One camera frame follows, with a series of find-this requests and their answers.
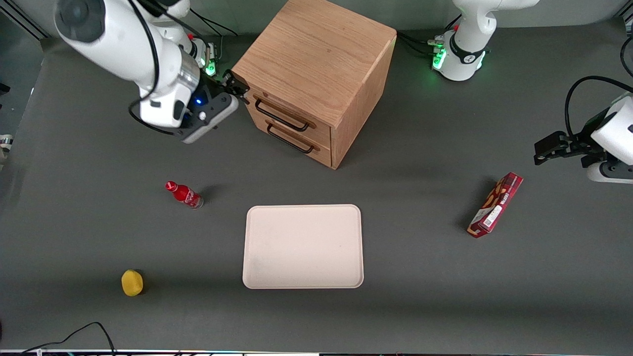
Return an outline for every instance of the barcode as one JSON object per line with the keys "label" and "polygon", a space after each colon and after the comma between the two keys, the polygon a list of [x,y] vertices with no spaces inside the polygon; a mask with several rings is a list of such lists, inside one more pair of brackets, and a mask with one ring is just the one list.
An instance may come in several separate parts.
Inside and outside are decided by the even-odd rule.
{"label": "barcode", "polygon": [[492,223],[497,219],[497,216],[499,216],[500,212],[501,206],[497,205],[496,207],[494,207],[494,209],[492,209],[492,211],[490,212],[490,215],[488,215],[488,217],[485,219],[484,226],[491,227]]}

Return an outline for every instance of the black drawer handle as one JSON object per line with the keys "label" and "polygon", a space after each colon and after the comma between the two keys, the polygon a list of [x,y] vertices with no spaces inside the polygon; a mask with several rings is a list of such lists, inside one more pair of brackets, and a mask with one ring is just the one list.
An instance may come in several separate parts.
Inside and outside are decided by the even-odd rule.
{"label": "black drawer handle", "polygon": [[308,149],[303,149],[303,148],[301,148],[301,147],[297,146],[296,144],[294,144],[294,143],[292,143],[292,142],[290,142],[290,141],[288,141],[288,140],[284,139],[283,137],[279,136],[278,134],[276,134],[276,133],[272,132],[272,131],[270,130],[270,128],[271,128],[271,127],[273,127],[273,125],[272,125],[272,124],[268,124],[268,128],[266,129],[266,131],[268,131],[268,133],[269,133],[272,137],[274,137],[274,138],[278,139],[279,141],[282,141],[283,143],[285,143],[285,144],[287,144],[288,146],[290,146],[290,147],[292,147],[292,148],[296,149],[297,151],[299,151],[299,152],[301,152],[301,153],[305,153],[305,154],[307,155],[308,153],[312,152],[312,150],[313,150],[313,149],[315,149],[315,147],[314,147],[314,146],[310,146],[310,148],[308,148]]}
{"label": "black drawer handle", "polygon": [[257,101],[255,101],[255,108],[257,109],[257,111],[259,111],[260,113],[270,117],[271,119],[273,119],[275,121],[281,122],[282,124],[290,127],[291,129],[293,129],[295,131],[304,132],[305,130],[308,129],[308,127],[310,127],[310,125],[308,125],[307,123],[305,125],[303,125],[303,127],[292,125],[291,123],[289,123],[288,121],[284,120],[283,118],[275,116],[275,115],[269,113],[268,111],[260,108],[260,104],[261,104],[261,99],[257,99]]}

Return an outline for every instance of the wooden drawer cabinet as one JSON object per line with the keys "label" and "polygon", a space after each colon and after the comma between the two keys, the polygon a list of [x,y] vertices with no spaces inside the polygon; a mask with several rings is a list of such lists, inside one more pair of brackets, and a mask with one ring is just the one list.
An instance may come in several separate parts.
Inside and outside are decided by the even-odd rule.
{"label": "wooden drawer cabinet", "polygon": [[257,128],[336,169],[382,96],[395,41],[326,0],[289,0],[232,71]]}

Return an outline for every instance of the red snack box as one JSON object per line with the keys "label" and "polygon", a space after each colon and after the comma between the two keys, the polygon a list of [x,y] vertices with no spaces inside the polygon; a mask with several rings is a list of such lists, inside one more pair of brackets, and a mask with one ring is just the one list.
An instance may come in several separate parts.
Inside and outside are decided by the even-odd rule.
{"label": "red snack box", "polygon": [[475,238],[492,232],[521,182],[523,182],[523,178],[512,172],[501,178],[488,194],[484,206],[479,209],[466,231]]}

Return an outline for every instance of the electrical cable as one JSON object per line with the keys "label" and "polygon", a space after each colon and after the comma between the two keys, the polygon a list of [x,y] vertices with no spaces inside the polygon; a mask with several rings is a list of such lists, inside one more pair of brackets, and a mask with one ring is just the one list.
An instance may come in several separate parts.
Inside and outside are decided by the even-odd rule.
{"label": "electrical cable", "polygon": [[223,45],[224,45],[224,35],[220,33],[220,31],[218,31],[215,27],[213,27],[210,23],[207,22],[207,20],[200,16],[198,13],[193,12],[192,13],[194,15],[196,15],[202,22],[204,22],[205,25],[209,26],[211,28],[211,30],[213,30],[216,34],[218,34],[218,36],[220,36],[220,55],[217,56],[217,59],[220,60],[222,59],[222,54],[224,53],[224,49],[223,49]]}
{"label": "electrical cable", "polygon": [[138,116],[136,116],[136,114],[132,111],[132,109],[136,105],[141,103],[141,101],[149,98],[149,96],[154,93],[154,91],[156,90],[156,86],[158,85],[158,75],[160,74],[160,71],[159,71],[159,65],[158,65],[158,51],[156,50],[156,43],[154,42],[154,37],[152,36],[152,33],[149,31],[149,26],[147,25],[147,21],[145,21],[145,19],[143,18],[143,15],[139,11],[139,9],[136,7],[134,2],[132,0],[127,0],[127,1],[130,3],[132,9],[134,10],[134,13],[136,14],[136,17],[139,19],[139,21],[141,22],[141,25],[143,26],[143,30],[145,31],[145,34],[147,35],[147,39],[149,41],[149,47],[152,51],[152,60],[154,61],[154,83],[152,84],[152,89],[150,89],[149,92],[145,96],[131,102],[131,104],[127,107],[127,112],[130,113],[130,115],[134,118],[134,120],[138,121],[143,126],[149,129],[152,129],[156,132],[173,136],[173,132],[161,130],[157,127],[149,125],[147,122],[141,120]]}
{"label": "electrical cable", "polygon": [[569,123],[569,102],[571,101],[573,91],[578,87],[578,85],[580,85],[580,83],[587,80],[599,80],[601,82],[607,82],[626,91],[633,92],[633,87],[630,87],[627,84],[619,82],[615,79],[602,77],[600,75],[589,75],[587,77],[580,78],[576,81],[576,83],[573,83],[572,87],[569,88],[569,91],[567,92],[567,97],[565,98],[565,128],[567,129],[567,136],[569,136],[569,138],[573,141],[576,141],[576,138],[572,132],[572,126]]}
{"label": "electrical cable", "polygon": [[408,39],[411,42],[420,43],[420,44],[426,44],[427,43],[427,41],[423,41],[423,40],[417,39],[415,37],[411,37],[408,34],[405,34],[404,32],[398,31],[397,35],[398,35],[398,37],[402,37],[403,39]]}
{"label": "electrical cable", "polygon": [[[159,11],[161,15],[165,15],[166,17],[176,22],[180,26],[183,26],[185,29],[191,31],[192,34],[198,36],[199,38],[202,38],[202,35],[200,34],[200,32],[198,32],[196,29],[189,26],[188,24],[184,23],[181,19],[172,16],[171,14],[167,12],[166,8],[159,6],[158,4],[154,3],[152,0],[138,0],[138,2],[152,7],[154,10]],[[211,60],[211,46],[209,46],[207,42],[204,43],[204,46],[206,47],[206,51],[205,51],[206,58],[204,61],[204,66],[207,67]]]}
{"label": "electrical cable", "polygon": [[422,51],[421,49],[416,48],[414,45],[412,45],[412,44],[410,44],[409,42],[407,42],[407,41],[406,41],[406,39],[404,39],[402,42],[403,42],[404,44],[406,44],[406,45],[407,45],[409,48],[411,48],[412,50],[416,51],[417,53],[424,54],[425,56],[434,56],[434,55],[435,55],[435,53],[432,53],[432,52],[425,52],[425,51]]}
{"label": "electrical cable", "polygon": [[629,42],[631,41],[631,39],[632,39],[631,37],[627,38],[627,40],[624,41],[624,43],[622,44],[622,48],[620,48],[620,62],[622,62],[622,66],[624,67],[624,70],[626,70],[627,73],[631,77],[633,77],[633,72],[627,65],[627,62],[624,60],[624,53],[626,52],[627,46],[629,45]]}
{"label": "electrical cable", "polygon": [[450,29],[451,26],[453,26],[453,24],[455,22],[457,22],[457,20],[459,20],[461,18],[461,14],[459,16],[457,16],[453,21],[451,21],[451,23],[449,23],[448,25],[446,25],[446,27],[444,27],[444,30]]}
{"label": "electrical cable", "polygon": [[200,19],[205,19],[205,20],[207,20],[207,21],[211,22],[213,25],[218,25],[218,26],[220,26],[221,28],[223,28],[223,29],[225,29],[225,30],[227,30],[227,31],[229,31],[229,32],[231,32],[231,33],[233,33],[234,35],[236,35],[236,36],[237,36],[237,32],[235,32],[235,31],[231,30],[230,28],[228,28],[228,27],[226,27],[226,26],[224,26],[224,25],[221,25],[221,24],[219,24],[219,23],[217,23],[217,22],[215,22],[215,21],[213,21],[213,20],[210,20],[210,19],[208,19],[208,18],[206,18],[206,17],[204,17],[204,16],[200,15],[199,13],[195,12],[193,9],[189,9],[189,11],[191,11],[191,13],[192,13],[192,14],[194,14],[194,15],[196,15],[196,16],[198,16],[198,17],[200,17]]}
{"label": "electrical cable", "polygon": [[66,336],[66,338],[65,338],[65,339],[63,339],[63,340],[61,340],[61,341],[55,341],[55,342],[51,342],[51,343],[43,343],[43,344],[41,344],[41,345],[37,345],[37,346],[34,346],[34,347],[32,347],[32,348],[28,348],[28,349],[26,349],[26,350],[24,350],[24,351],[20,352],[20,353],[19,353],[19,355],[24,355],[24,354],[26,354],[26,353],[29,353],[29,352],[31,352],[31,351],[33,351],[33,350],[37,350],[37,349],[42,348],[42,347],[47,347],[47,346],[51,346],[51,345],[60,345],[60,344],[63,344],[63,343],[65,343],[66,341],[68,341],[68,339],[70,339],[70,338],[71,338],[74,334],[77,334],[77,333],[78,333],[78,332],[80,332],[81,330],[83,330],[83,329],[85,329],[85,328],[87,328],[87,327],[89,327],[90,325],[93,325],[93,324],[98,325],[98,326],[101,328],[101,331],[103,331],[103,333],[106,335],[106,338],[108,339],[108,345],[110,346],[110,351],[112,352],[112,356],[115,356],[115,355],[116,355],[116,353],[115,353],[115,346],[114,346],[114,344],[112,343],[112,339],[110,338],[110,335],[109,335],[109,334],[108,334],[108,332],[106,331],[106,328],[105,328],[105,327],[103,327],[103,325],[102,325],[100,322],[98,322],[98,321],[93,321],[93,322],[91,322],[90,324],[86,324],[86,325],[84,325],[84,326],[80,327],[79,329],[77,329],[77,330],[73,331],[72,333],[70,333],[70,335]]}
{"label": "electrical cable", "polygon": [[9,5],[13,11],[15,11],[16,13],[18,13],[24,20],[26,20],[28,22],[29,25],[33,26],[34,29],[36,29],[36,31],[38,31],[43,38],[48,38],[48,36],[38,27],[36,26],[33,22],[31,22],[31,20],[28,19],[28,17],[26,17],[22,12],[18,9],[16,9],[16,6],[13,6],[13,4],[11,4],[8,0],[4,0],[4,2]]}

